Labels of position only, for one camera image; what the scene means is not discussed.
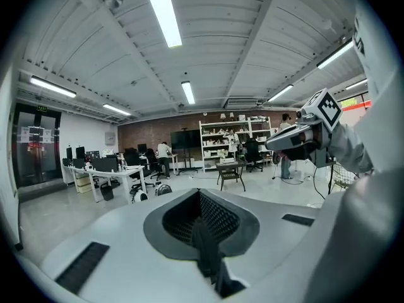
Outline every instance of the desk leg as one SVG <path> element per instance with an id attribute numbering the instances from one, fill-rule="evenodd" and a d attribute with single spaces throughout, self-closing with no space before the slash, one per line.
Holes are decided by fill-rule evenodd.
<path id="1" fill-rule="evenodd" d="M 173 171 L 174 175 L 177 175 L 176 172 L 175 172 L 175 159 L 174 159 L 174 157 L 172 157 L 171 160 L 172 160 L 172 171 Z"/>
<path id="2" fill-rule="evenodd" d="M 177 175 L 179 175 L 178 156 L 175 156 L 175 169 L 177 170 Z"/>
<path id="3" fill-rule="evenodd" d="M 95 189 L 95 185 L 94 185 L 94 180 L 93 180 L 93 176 L 91 174 L 88 175 L 90 178 L 90 183 L 91 183 L 91 190 L 93 191 L 93 197 L 94 197 L 94 201 L 95 202 L 99 202 L 101 201 L 101 196 L 99 196 L 97 194 L 97 190 Z"/>
<path id="4" fill-rule="evenodd" d="M 74 186 L 76 186 L 76 192 L 78 192 L 78 185 L 77 185 L 77 178 L 76 178 L 76 172 L 73 171 L 73 180 L 74 180 Z"/>
<path id="5" fill-rule="evenodd" d="M 124 192 L 125 192 L 125 197 L 128 201 L 128 203 L 131 203 L 131 190 L 129 189 L 129 182 L 128 182 L 128 177 L 123 177 L 122 178 L 122 183 L 124 184 Z"/>
<path id="6" fill-rule="evenodd" d="M 140 183 L 143 192 L 147 194 L 146 184 L 145 184 L 145 176 L 143 175 L 143 169 L 140 170 Z"/>

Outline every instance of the glass door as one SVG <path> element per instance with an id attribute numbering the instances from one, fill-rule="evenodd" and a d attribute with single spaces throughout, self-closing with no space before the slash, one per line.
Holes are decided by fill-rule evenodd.
<path id="1" fill-rule="evenodd" d="M 13 167 L 17 187 L 62 176 L 59 160 L 60 112 L 17 104 L 13 124 Z"/>

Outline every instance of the brick wall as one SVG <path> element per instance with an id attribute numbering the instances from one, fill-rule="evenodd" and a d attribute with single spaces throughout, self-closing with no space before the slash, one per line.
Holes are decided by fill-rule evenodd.
<path id="1" fill-rule="evenodd" d="M 184 116 L 155 119 L 149 121 L 136 122 L 133 124 L 125 124 L 118 127 L 118 144 L 119 151 L 123 152 L 125 148 L 133 147 L 137 148 L 138 144 L 147 144 L 148 148 L 157 149 L 157 145 L 163 141 L 166 141 L 168 145 L 171 145 L 171 132 L 181 131 L 181 128 L 188 128 L 188 130 L 199 130 L 199 120 L 202 123 L 220 122 L 220 114 L 226 113 L 226 121 L 230 121 L 230 112 L 212 112 L 207 116 L 203 114 L 189 114 Z M 282 120 L 282 111 L 267 111 L 267 110 L 254 110 L 254 111 L 233 111 L 234 116 L 239 114 L 245 114 L 246 117 L 251 116 L 266 116 L 271 118 L 271 125 L 273 128 L 277 128 Z M 292 122 L 296 120 L 295 112 L 289 113 Z M 253 126 L 253 129 L 260 129 L 258 126 Z M 201 148 L 191 149 L 191 155 L 195 160 L 201 159 Z"/>

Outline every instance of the wire basket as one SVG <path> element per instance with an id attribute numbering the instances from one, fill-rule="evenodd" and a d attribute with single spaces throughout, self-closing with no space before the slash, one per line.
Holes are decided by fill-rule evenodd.
<path id="1" fill-rule="evenodd" d="M 334 164 L 333 180 L 334 183 L 343 189 L 347 189 L 349 185 L 354 183 L 356 175 L 348 172 L 340 164 Z"/>

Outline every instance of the gray floor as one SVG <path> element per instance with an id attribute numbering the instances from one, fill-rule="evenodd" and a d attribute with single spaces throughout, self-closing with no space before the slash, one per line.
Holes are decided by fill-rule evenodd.
<path id="1" fill-rule="evenodd" d="M 312 179 L 305 180 L 300 185 L 289 185 L 279 178 L 271 179 L 273 169 L 273 166 L 269 166 L 265 167 L 263 172 L 258 170 L 252 173 L 244 172 L 246 192 L 240 181 L 237 183 L 225 181 L 223 190 L 262 201 L 321 206 L 323 199 L 314 190 Z M 209 171 L 205 174 L 200 171 L 192 174 L 193 177 L 191 175 L 172 176 L 170 180 L 163 177 L 161 181 L 169 184 L 173 191 L 190 187 L 220 189 L 220 185 L 216 184 L 217 171 Z M 294 179 L 288 182 L 299 183 Z M 323 195 L 327 194 L 328 187 L 325 181 L 316 178 L 316 187 Z M 154 189 L 148 187 L 148 190 L 149 194 L 154 196 Z M 334 191 L 339 191 L 339 187 L 335 187 Z M 91 192 L 78 194 L 73 186 L 22 203 L 20 219 L 24 250 L 21 253 L 39 265 L 46 255 L 64 239 L 77 233 L 108 211 L 127 205 L 128 202 L 123 198 L 122 192 L 122 186 L 119 186 L 114 189 L 113 200 L 95 203 Z"/>

